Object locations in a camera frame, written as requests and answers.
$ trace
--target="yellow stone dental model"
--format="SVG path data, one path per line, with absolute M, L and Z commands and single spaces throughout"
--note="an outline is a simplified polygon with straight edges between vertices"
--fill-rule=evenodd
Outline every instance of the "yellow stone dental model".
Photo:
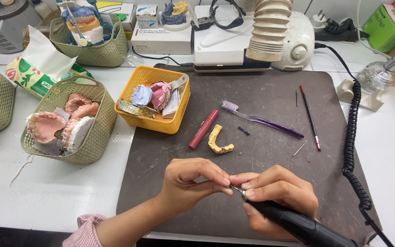
M 210 148 L 213 149 L 213 151 L 215 153 L 227 153 L 227 152 L 232 151 L 234 149 L 233 144 L 229 144 L 228 146 L 224 146 L 223 148 L 219 148 L 216 145 L 216 137 L 219 134 L 221 129 L 222 129 L 222 126 L 216 124 L 216 126 L 214 126 L 214 129 L 210 134 L 210 137 L 208 138 L 208 146 L 210 146 Z
M 185 14 L 188 11 L 187 3 L 183 2 L 183 1 L 174 3 L 173 5 L 174 5 L 174 7 L 173 7 L 172 15 L 179 15 L 181 13 Z

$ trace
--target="electric plug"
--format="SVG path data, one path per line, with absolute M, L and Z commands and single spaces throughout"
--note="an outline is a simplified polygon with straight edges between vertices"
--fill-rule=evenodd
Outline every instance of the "electric plug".
M 324 15 L 326 14 L 321 15 L 322 11 L 323 10 L 321 10 L 318 14 L 315 14 L 312 19 L 310 19 L 310 23 L 313 26 L 313 31 L 315 32 L 321 32 L 326 27 L 326 19 L 324 18 Z

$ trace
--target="striped sleeve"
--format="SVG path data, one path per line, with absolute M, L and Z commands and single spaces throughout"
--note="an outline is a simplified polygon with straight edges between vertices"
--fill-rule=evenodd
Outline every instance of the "striped sleeve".
M 87 214 L 77 218 L 79 229 L 65 239 L 62 247 L 102 247 L 94 225 L 106 220 L 102 215 Z

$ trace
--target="white holder stand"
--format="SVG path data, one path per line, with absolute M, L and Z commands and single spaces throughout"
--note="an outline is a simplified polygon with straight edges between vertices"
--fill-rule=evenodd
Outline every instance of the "white holder stand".
M 339 101 L 351 104 L 353 99 L 353 84 L 354 81 L 351 79 L 345 79 L 337 87 L 337 98 Z M 384 104 L 382 101 L 383 89 L 379 89 L 374 93 L 366 92 L 361 89 L 361 102 L 359 107 L 370 110 L 372 112 L 377 112 L 380 107 Z

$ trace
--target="toothbrush bristles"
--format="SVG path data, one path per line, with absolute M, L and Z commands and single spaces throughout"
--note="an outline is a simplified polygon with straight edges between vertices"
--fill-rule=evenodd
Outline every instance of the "toothbrush bristles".
M 233 104 L 229 101 L 223 100 L 222 101 L 222 109 L 225 109 L 231 113 L 235 113 L 237 109 L 239 109 L 239 106 L 236 104 Z

